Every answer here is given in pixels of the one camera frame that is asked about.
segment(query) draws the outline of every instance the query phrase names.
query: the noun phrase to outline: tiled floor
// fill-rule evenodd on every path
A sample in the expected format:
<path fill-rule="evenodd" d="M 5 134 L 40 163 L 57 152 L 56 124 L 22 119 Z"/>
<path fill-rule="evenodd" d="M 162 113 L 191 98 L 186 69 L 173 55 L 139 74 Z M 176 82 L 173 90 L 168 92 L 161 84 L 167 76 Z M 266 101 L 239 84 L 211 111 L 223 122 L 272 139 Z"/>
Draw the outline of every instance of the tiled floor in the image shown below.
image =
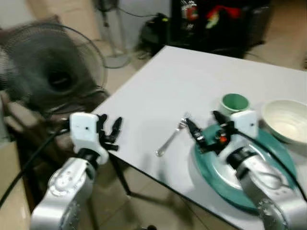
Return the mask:
<path fill-rule="evenodd" d="M 104 54 L 105 43 L 99 44 Z M 307 52 L 307 13 L 305 0 L 275 0 L 272 23 L 266 43 L 253 48 L 246 59 L 270 62 L 278 66 L 302 69 Z M 106 88 L 114 93 L 146 61 L 135 54 L 129 65 L 110 69 Z M 159 230 L 233 230 L 235 228 L 179 197 L 133 168 L 124 167 L 132 191 L 140 197 L 128 197 L 111 164 L 103 165 L 94 186 L 90 204 L 83 210 L 83 230 L 139 230 L 154 224 Z"/>

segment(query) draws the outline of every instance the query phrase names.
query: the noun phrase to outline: tabletop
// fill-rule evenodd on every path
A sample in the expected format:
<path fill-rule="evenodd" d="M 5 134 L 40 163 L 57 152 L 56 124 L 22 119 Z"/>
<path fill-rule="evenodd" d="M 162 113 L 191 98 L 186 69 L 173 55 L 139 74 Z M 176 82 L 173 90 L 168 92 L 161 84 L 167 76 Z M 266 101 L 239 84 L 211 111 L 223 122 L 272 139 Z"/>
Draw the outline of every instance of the tabletop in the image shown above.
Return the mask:
<path fill-rule="evenodd" d="M 307 73 L 237 58 L 166 46 L 93 113 L 123 117 L 114 155 L 240 229 L 262 230 L 261 220 L 224 201 L 202 178 L 192 157 L 194 141 L 183 130 L 158 158 L 155 151 L 185 112 L 205 128 L 210 111 L 230 92 L 246 96 L 260 117 L 275 99 L 307 103 Z M 305 191 L 306 149 L 287 145 Z"/>

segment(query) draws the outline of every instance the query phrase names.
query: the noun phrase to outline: fork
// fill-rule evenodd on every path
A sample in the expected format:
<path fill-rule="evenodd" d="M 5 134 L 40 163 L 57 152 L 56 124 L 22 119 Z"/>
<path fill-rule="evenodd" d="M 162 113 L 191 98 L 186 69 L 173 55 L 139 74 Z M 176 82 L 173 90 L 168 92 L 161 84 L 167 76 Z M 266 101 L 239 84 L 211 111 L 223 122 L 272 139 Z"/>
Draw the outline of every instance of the fork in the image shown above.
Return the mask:
<path fill-rule="evenodd" d="M 174 140 L 174 138 L 177 136 L 177 134 L 183 130 L 185 127 L 187 127 L 186 118 L 189 117 L 188 113 L 185 113 L 184 117 L 181 118 L 180 122 L 178 123 L 178 126 L 176 130 L 173 132 L 173 134 L 169 137 L 169 139 L 155 152 L 158 157 L 162 157 L 165 154 L 166 149 L 170 145 L 170 143 Z"/>

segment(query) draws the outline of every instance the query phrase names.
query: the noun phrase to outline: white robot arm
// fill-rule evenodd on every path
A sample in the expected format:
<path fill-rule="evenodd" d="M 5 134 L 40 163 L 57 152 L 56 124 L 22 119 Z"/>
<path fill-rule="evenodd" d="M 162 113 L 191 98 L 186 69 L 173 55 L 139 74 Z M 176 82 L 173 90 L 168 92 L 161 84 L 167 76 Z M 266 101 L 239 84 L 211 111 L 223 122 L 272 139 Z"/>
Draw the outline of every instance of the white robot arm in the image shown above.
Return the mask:
<path fill-rule="evenodd" d="M 74 113 L 70 116 L 71 139 L 76 157 L 69 158 L 48 182 L 43 200 L 34 209 L 30 230 L 76 230 L 81 205 L 92 193 L 96 169 L 108 160 L 107 150 L 113 145 L 121 118 L 113 125 L 110 136 L 103 131 L 107 116 Z"/>
<path fill-rule="evenodd" d="M 221 130 L 212 145 L 207 145 L 201 130 L 187 118 L 189 131 L 202 152 L 213 150 L 221 163 L 232 166 L 242 190 L 257 207 L 265 230 L 306 230 L 307 202 L 303 191 L 300 194 L 291 189 L 284 175 L 256 154 L 246 140 L 258 133 L 255 111 L 233 114 L 231 121 L 217 111 L 213 114 Z"/>

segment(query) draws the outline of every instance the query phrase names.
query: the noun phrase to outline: mug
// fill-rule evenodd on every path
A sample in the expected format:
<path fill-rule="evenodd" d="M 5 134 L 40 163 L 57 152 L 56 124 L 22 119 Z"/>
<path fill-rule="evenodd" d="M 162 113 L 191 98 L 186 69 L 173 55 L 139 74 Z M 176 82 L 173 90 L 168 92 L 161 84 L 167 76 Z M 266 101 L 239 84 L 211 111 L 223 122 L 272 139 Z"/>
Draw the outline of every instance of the mug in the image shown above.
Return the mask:
<path fill-rule="evenodd" d="M 222 97 L 219 111 L 229 116 L 233 113 L 247 110 L 248 108 L 249 101 L 246 97 L 237 93 L 229 93 Z"/>

